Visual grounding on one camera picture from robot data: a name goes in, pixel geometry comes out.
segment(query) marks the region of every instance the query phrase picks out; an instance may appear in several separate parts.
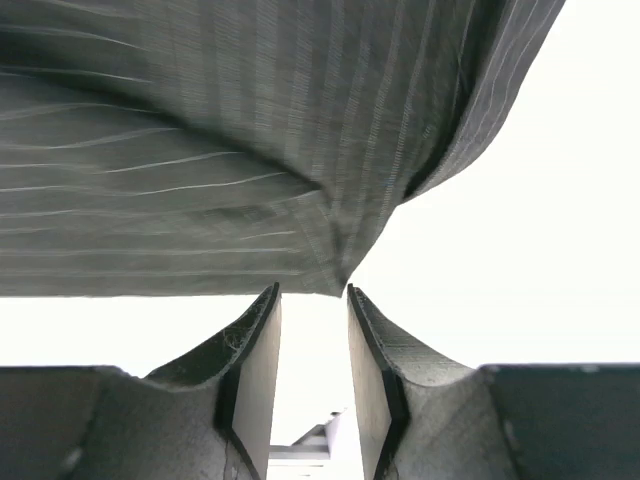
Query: gray garment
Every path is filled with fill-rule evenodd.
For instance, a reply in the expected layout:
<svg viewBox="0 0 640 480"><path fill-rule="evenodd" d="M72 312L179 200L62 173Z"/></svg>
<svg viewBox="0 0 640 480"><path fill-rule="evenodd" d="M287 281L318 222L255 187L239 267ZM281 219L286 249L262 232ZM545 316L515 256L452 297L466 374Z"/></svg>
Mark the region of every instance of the gray garment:
<svg viewBox="0 0 640 480"><path fill-rule="evenodd" d="M0 295L339 296L562 4L5 0Z"/></svg>

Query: clothing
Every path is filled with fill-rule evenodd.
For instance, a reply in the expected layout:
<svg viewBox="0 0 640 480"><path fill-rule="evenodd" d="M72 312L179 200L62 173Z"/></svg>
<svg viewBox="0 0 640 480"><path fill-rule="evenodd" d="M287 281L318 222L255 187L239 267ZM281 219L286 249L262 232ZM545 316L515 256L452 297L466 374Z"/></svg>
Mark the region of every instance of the clothing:
<svg viewBox="0 0 640 480"><path fill-rule="evenodd" d="M3 2L0 295L341 295L563 3Z"/></svg>

